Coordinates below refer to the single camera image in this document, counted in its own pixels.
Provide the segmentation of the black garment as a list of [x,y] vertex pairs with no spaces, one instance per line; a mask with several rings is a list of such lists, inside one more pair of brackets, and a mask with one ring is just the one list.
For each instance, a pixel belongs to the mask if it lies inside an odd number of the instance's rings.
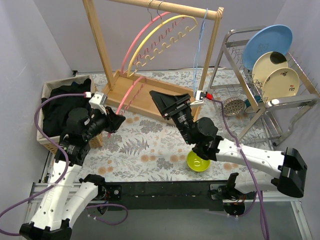
[[[54,88],[50,97],[70,94],[70,93],[84,93],[91,90],[91,79],[86,78],[82,83],[72,82],[71,85],[63,85]],[[91,110],[89,100],[83,96],[68,96],[57,98],[47,103],[43,108],[43,132],[48,137],[59,136],[66,127],[66,121],[69,112],[75,108],[85,108],[87,111]]]

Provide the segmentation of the blue wire hanger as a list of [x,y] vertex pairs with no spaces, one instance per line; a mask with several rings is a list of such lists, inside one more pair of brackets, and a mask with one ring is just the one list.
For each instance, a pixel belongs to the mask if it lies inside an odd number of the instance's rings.
[[196,96],[196,91],[197,91],[197,74],[198,74],[198,68],[199,68],[199,58],[200,58],[200,52],[201,52],[201,44],[202,44],[202,38],[206,26],[206,17],[208,14],[208,8],[205,11],[205,15],[203,17],[200,30],[199,30],[199,37],[198,37],[198,45],[197,45],[197,50],[194,55],[193,59],[193,68],[192,68],[192,89],[193,89],[193,96]]

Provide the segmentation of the yellow hanger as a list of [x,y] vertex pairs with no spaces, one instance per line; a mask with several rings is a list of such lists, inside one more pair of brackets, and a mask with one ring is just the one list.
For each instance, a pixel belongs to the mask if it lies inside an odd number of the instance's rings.
[[132,41],[121,65],[121,72],[127,77],[133,76],[198,27],[198,21],[193,16],[180,14],[165,19],[168,14],[164,12],[152,18]]

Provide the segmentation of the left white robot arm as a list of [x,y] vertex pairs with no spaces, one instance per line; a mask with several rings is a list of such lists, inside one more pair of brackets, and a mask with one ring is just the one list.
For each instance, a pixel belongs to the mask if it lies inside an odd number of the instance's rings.
[[116,132],[125,117],[115,114],[110,107],[104,110],[75,108],[68,114],[66,127],[60,135],[58,150],[54,156],[49,190],[29,223],[24,223],[19,233],[27,240],[69,240],[72,227],[83,210],[93,199],[106,196],[105,179],[90,174],[80,181],[77,192],[69,193],[84,160],[89,153],[90,140],[106,131]]

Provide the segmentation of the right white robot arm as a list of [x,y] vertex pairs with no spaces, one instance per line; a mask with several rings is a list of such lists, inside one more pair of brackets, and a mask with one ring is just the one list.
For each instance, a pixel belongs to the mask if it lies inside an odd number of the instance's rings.
[[285,151],[263,150],[230,141],[218,135],[218,128],[209,117],[194,120],[191,107],[205,99],[214,101],[212,94],[199,90],[191,102],[188,93],[170,95],[155,90],[149,92],[160,115],[173,120],[185,143],[206,161],[228,162],[248,168],[249,176],[232,173],[222,193],[226,198],[237,199],[250,192],[275,191],[302,198],[305,191],[307,164],[299,151],[288,147]]

